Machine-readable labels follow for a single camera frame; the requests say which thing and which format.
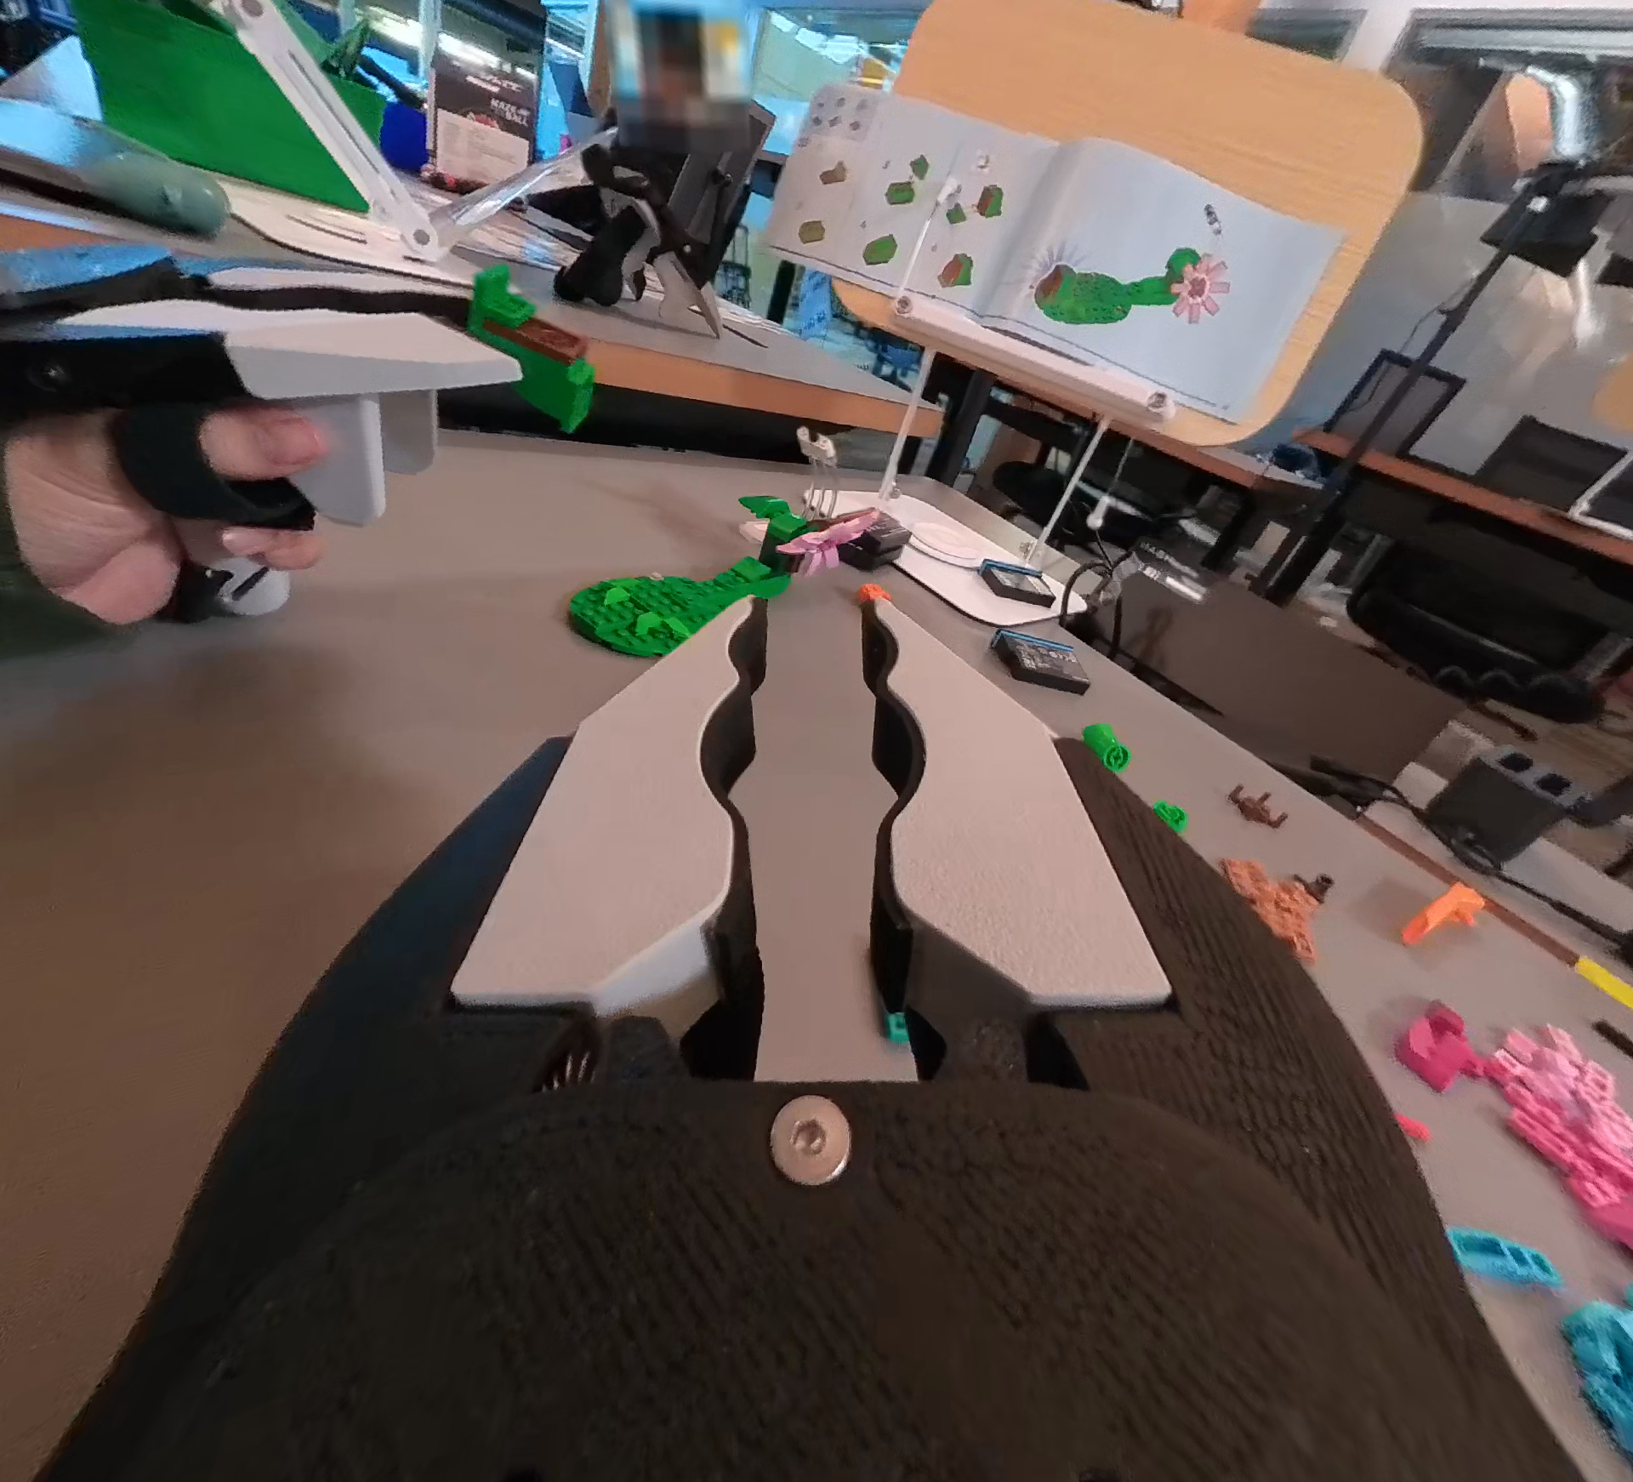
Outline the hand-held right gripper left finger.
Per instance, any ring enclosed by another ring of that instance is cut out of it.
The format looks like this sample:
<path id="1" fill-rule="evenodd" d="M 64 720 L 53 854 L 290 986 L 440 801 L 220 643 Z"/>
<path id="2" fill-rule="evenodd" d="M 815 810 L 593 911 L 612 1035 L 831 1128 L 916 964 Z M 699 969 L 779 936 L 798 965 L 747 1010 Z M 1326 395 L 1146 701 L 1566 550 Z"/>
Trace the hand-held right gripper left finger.
<path id="1" fill-rule="evenodd" d="M 704 731 L 744 685 L 732 603 L 585 718 L 450 982 L 464 1008 L 583 1006 L 694 1022 L 720 998 L 708 933 L 733 827 L 704 778 Z"/>

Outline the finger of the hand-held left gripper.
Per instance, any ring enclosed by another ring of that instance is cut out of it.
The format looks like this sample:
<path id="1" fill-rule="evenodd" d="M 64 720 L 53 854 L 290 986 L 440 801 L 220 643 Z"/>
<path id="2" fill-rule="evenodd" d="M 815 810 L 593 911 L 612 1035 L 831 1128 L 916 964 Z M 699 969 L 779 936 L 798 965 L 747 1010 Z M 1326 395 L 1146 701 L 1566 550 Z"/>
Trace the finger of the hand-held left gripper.
<path id="1" fill-rule="evenodd" d="M 230 265 L 201 279 L 203 332 L 334 340 L 462 340 L 469 294 L 378 270 Z"/>
<path id="2" fill-rule="evenodd" d="M 220 320 L 242 387 L 322 433 L 322 460 L 293 484 L 341 527 L 378 520 L 390 475 L 435 465 L 442 393 L 520 380 L 512 356 L 421 315 L 225 308 Z"/>

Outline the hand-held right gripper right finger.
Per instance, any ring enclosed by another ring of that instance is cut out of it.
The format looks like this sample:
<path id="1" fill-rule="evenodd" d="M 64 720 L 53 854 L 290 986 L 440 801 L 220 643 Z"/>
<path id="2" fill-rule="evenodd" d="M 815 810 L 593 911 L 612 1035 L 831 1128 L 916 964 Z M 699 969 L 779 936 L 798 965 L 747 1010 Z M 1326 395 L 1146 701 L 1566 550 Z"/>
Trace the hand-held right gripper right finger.
<path id="1" fill-rule="evenodd" d="M 1049 728 L 892 602 L 860 607 L 877 837 L 872 967 L 921 1023 L 1150 1010 L 1172 988 Z"/>

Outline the green lego brick assembly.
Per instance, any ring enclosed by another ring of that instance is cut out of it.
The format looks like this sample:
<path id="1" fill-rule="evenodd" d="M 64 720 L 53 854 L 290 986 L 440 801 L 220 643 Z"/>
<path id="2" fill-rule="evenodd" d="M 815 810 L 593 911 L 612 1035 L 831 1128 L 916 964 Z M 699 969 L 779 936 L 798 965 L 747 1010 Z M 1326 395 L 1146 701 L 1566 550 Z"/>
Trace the green lego brick assembly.
<path id="1" fill-rule="evenodd" d="M 474 277 L 465 332 L 520 368 L 524 404 L 563 434 L 576 434 L 595 395 L 587 342 L 549 323 L 534 303 L 515 293 L 505 265 L 483 269 Z"/>

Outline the green lego plant build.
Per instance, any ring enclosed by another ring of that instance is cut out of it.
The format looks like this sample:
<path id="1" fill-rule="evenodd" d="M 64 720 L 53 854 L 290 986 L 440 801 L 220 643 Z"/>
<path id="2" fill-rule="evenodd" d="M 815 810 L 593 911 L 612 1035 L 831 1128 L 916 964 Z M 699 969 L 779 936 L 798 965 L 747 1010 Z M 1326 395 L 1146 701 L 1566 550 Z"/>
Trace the green lego plant build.
<path id="1" fill-rule="evenodd" d="M 648 574 L 582 588 L 566 605 L 571 631 L 609 653 L 660 660 L 733 605 L 773 602 L 797 578 L 836 568 L 844 549 L 884 528 L 887 518 L 878 506 L 820 516 L 774 496 L 745 496 L 740 506 L 761 532 L 754 556 L 710 580 Z"/>

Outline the magenta lego piece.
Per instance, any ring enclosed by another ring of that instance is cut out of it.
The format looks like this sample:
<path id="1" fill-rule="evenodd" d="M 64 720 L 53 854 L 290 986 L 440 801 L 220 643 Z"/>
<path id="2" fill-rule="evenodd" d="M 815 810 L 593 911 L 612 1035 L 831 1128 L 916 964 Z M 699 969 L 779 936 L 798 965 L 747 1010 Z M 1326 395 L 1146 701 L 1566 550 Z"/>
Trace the magenta lego piece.
<path id="1" fill-rule="evenodd" d="M 1392 1058 L 1436 1095 L 1462 1080 L 1486 1080 L 1486 1063 L 1469 1042 L 1464 1020 L 1438 1001 L 1401 1030 L 1392 1044 Z"/>

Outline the pile of pink lego pieces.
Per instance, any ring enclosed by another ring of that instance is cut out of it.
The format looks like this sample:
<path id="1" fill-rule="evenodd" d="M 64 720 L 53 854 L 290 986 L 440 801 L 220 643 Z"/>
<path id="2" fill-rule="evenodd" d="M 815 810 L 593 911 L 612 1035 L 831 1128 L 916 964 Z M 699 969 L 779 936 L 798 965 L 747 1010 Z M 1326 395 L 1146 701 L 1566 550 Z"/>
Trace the pile of pink lego pieces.
<path id="1" fill-rule="evenodd" d="M 1631 1251 L 1631 1119 L 1609 1068 L 1561 1029 L 1506 1032 L 1482 1063 L 1505 1104 L 1505 1128 L 1575 1201 L 1605 1242 Z"/>

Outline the turquoise lego plate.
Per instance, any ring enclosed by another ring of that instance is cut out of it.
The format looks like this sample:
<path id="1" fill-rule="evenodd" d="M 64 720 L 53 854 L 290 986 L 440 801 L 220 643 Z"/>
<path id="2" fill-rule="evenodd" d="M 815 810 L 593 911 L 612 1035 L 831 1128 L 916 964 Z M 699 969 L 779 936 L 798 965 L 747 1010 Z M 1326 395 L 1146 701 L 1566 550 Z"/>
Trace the turquoise lego plate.
<path id="1" fill-rule="evenodd" d="M 1559 1293 L 1564 1280 L 1539 1249 L 1472 1227 L 1447 1227 L 1447 1245 L 1459 1268 L 1481 1281 Z"/>

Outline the pile of turquoise lego pieces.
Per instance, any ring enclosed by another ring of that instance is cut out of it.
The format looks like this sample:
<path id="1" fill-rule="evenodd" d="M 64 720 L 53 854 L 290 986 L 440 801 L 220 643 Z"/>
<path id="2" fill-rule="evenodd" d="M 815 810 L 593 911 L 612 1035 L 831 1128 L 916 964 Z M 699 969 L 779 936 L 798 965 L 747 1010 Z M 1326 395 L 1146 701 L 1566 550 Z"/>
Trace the pile of turquoise lego pieces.
<path id="1" fill-rule="evenodd" d="M 1583 1401 L 1619 1452 L 1631 1455 L 1631 1291 L 1621 1305 L 1592 1302 L 1561 1321 Z"/>

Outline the person's left hand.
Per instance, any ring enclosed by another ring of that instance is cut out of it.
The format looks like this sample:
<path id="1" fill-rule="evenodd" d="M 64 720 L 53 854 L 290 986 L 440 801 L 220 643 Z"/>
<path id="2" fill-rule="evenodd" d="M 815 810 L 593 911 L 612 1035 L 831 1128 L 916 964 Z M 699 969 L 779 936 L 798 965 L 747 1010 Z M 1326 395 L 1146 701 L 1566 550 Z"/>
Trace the person's left hand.
<path id="1" fill-rule="evenodd" d="M 5 499 L 20 566 L 95 622 L 129 627 L 160 614 L 186 564 L 245 561 L 300 573 L 319 562 L 314 532 L 227 527 L 157 513 L 129 486 L 111 412 L 59 416 L 13 431 Z"/>

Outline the wooden book stand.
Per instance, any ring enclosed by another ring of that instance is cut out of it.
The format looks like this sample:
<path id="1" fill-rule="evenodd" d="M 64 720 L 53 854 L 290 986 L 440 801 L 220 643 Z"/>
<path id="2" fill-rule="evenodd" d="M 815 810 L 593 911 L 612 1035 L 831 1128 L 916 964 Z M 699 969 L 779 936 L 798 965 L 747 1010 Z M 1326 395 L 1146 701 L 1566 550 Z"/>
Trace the wooden book stand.
<path id="1" fill-rule="evenodd" d="M 1399 84 L 1237 31 L 1109 0 L 933 0 L 890 95 L 1056 142 L 1136 146 L 1343 243 L 1235 422 L 1186 410 L 1151 428 L 1099 387 L 1075 388 L 1006 347 L 979 347 L 895 317 L 885 298 L 839 288 L 846 310 L 918 342 L 925 370 L 965 370 L 928 451 L 952 487 L 1006 387 L 1041 405 L 1150 440 L 1184 458 L 1254 438 L 1286 409 L 1418 171 L 1421 125 Z"/>
<path id="2" fill-rule="evenodd" d="M 465 284 L 471 269 L 457 264 L 454 252 L 477 229 L 454 248 L 438 245 L 430 228 L 433 211 L 389 168 L 281 9 L 273 0 L 192 2 L 232 30 L 363 200 L 363 216 L 322 209 L 276 214 L 274 228 L 264 228 L 262 236 L 351 267 Z"/>

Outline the clear plastic stand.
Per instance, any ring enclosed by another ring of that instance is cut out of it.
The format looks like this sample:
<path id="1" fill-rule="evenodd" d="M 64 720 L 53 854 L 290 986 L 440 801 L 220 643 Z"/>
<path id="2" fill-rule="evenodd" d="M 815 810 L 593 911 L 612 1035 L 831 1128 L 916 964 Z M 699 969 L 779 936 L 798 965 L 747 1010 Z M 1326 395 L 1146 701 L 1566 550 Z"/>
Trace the clear plastic stand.
<path id="1" fill-rule="evenodd" d="M 484 228 L 506 209 L 525 204 L 544 192 L 590 187 L 583 159 L 604 151 L 616 141 L 614 130 L 592 136 L 580 146 L 561 154 L 532 163 L 513 177 L 462 195 L 428 214 L 428 224 L 443 248 L 454 248 L 472 231 Z"/>

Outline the spare hand-held gripper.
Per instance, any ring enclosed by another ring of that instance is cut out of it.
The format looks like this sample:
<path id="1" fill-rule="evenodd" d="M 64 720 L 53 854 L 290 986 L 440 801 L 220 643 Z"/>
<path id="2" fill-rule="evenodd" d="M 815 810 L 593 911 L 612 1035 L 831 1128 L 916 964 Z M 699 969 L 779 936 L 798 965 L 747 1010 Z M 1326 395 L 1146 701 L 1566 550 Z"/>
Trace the spare hand-held gripper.
<path id="1" fill-rule="evenodd" d="M 597 211 L 583 250 L 554 277 L 558 299 L 614 308 L 660 288 L 663 327 L 721 337 L 715 279 L 739 233 L 776 119 L 756 101 L 612 105 L 582 148 L 583 183 L 539 195 L 561 224 Z"/>

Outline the wood-edged side table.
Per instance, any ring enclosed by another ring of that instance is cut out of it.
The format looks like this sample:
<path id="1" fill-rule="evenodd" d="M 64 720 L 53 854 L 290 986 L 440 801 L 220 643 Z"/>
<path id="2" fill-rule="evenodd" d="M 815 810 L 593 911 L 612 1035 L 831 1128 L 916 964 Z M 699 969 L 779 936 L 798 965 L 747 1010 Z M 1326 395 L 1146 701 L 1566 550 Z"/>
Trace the wood-edged side table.
<path id="1" fill-rule="evenodd" d="M 213 241 L 121 219 L 54 187 L 3 178 L 3 248 L 100 245 L 169 247 L 250 267 L 298 257 L 240 223 Z M 793 458 L 793 429 L 890 434 L 906 393 L 783 329 L 723 318 L 721 335 L 669 329 L 643 298 L 616 311 L 576 308 L 551 296 L 551 274 L 520 267 L 517 291 L 553 325 L 582 335 L 597 380 L 582 433 L 592 443 L 710 451 L 739 458 Z"/>

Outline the black charger box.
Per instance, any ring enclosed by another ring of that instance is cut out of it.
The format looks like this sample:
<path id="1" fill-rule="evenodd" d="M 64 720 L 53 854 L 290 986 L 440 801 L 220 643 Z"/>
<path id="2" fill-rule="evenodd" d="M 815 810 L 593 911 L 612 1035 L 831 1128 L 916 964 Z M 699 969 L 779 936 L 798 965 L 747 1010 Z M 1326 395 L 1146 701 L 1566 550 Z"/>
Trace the black charger box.
<path id="1" fill-rule="evenodd" d="M 1520 749 L 1482 752 L 1421 810 L 1423 827 L 1445 848 L 1505 868 L 1547 830 L 1580 820 L 1592 793 Z"/>

